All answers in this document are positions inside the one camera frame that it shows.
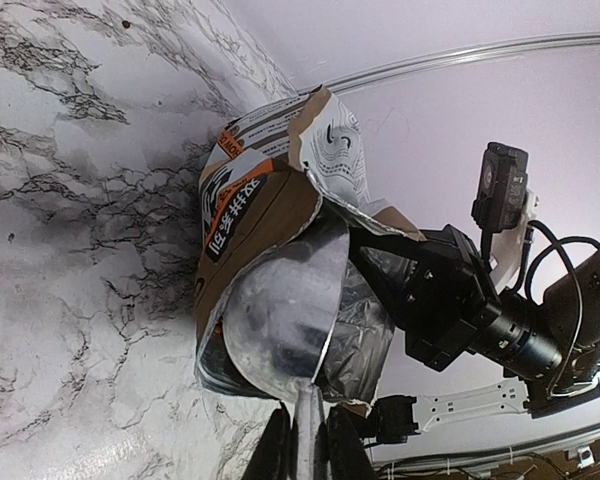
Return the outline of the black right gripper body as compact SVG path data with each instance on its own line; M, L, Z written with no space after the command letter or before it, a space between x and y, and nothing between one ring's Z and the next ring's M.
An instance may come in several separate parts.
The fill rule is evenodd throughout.
M405 332L405 354L442 371L502 313L473 241L457 228L425 230L422 321Z

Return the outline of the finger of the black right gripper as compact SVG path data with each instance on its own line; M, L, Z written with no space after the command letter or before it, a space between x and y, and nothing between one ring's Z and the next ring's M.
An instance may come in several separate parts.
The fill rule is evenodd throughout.
M424 245L398 234L350 233L349 259L401 330L420 329Z

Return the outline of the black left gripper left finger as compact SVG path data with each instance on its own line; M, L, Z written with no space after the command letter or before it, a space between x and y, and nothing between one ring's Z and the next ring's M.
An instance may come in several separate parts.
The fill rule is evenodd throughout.
M291 419L283 403L275 409L243 473L243 480L286 480L289 474Z

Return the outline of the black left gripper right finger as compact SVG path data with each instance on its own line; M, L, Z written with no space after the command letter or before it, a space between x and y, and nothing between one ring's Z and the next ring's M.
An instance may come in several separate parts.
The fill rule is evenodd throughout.
M327 418L327 438L333 479L378 478L345 408L336 406L330 410Z

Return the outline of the metal food scoop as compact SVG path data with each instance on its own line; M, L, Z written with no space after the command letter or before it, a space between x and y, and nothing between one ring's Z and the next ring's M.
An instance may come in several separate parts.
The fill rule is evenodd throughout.
M316 378L337 319L349 252L344 221L322 218L233 284L223 314L230 359L289 411L287 479L325 479L328 454Z

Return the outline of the brown dog food bag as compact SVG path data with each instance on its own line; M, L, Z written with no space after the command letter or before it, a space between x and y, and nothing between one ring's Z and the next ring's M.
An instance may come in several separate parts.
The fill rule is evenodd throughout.
M194 372L206 389L225 395L275 399L240 374L223 335L233 284L258 260L322 218L345 222L349 247L353 228L416 241L424 237L396 208L370 197L358 121L324 87L229 123L201 173L199 194ZM324 399L368 409L393 334L386 309L348 252L337 319L316 378Z

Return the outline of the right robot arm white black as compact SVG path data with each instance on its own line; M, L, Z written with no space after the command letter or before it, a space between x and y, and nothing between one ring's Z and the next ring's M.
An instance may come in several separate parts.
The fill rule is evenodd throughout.
M400 235L351 232L349 257L394 325L405 353L435 371L461 354L500 365L491 411L546 417L600 397L600 243L579 265L531 296L539 259L530 254L533 221L509 248L514 279L495 285L495 232L479 243L453 226L428 230L420 241Z

